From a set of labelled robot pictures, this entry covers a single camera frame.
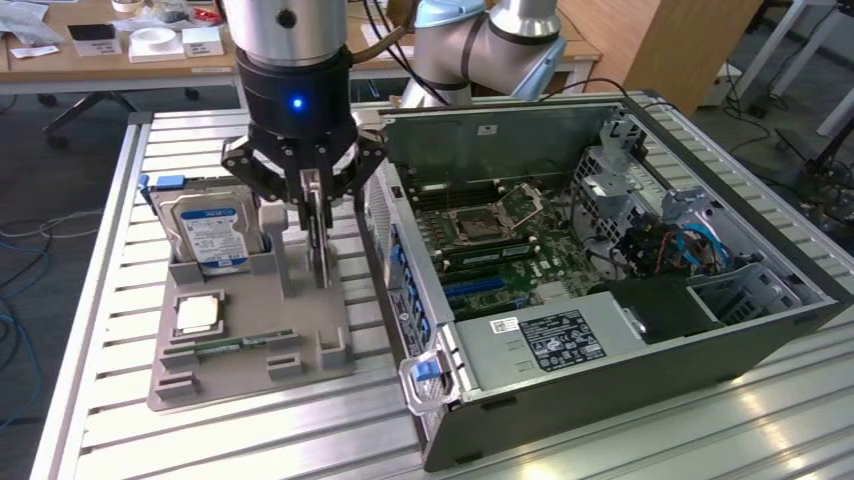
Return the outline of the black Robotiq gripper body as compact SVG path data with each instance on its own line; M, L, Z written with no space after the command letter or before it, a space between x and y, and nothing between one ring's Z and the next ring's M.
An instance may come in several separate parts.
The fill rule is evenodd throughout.
M348 90L352 53L340 49L316 64L281 66L238 49L236 60L256 157L298 182L300 172L314 169L321 188L322 137L332 129L356 129Z

